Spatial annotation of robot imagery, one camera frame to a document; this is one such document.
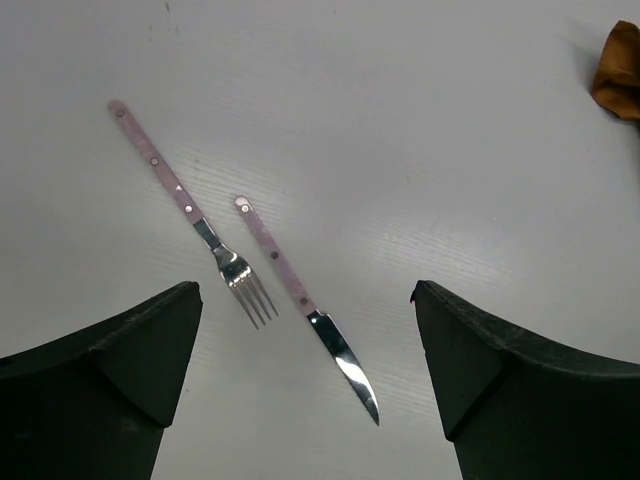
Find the orange brown cloth napkin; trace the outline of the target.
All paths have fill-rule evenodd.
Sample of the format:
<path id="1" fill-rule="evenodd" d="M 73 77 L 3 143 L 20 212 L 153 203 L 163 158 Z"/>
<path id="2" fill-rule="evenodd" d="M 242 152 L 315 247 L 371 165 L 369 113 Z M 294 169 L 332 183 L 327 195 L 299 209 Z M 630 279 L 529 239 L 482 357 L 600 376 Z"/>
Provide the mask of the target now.
<path id="1" fill-rule="evenodd" d="M 639 27 L 620 20 L 603 47 L 590 93 L 624 121 L 639 121 Z"/>

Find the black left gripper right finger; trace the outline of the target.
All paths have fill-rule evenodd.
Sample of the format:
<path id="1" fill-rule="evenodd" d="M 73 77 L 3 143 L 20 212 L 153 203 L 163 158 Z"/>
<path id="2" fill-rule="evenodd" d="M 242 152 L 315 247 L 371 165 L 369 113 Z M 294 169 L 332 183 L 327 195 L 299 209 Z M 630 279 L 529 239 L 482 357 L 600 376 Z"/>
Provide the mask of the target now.
<path id="1" fill-rule="evenodd" d="M 496 317 L 432 281 L 411 296 L 466 479 L 635 479 L 639 368 Z"/>

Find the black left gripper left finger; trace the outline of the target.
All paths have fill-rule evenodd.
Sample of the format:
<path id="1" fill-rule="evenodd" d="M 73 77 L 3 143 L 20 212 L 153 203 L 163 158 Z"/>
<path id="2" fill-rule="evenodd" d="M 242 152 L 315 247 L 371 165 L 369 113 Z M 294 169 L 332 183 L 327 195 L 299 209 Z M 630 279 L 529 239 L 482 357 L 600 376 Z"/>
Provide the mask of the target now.
<path id="1" fill-rule="evenodd" d="M 148 479 L 176 414 L 203 302 L 181 282 L 1 360 L 4 479 Z"/>

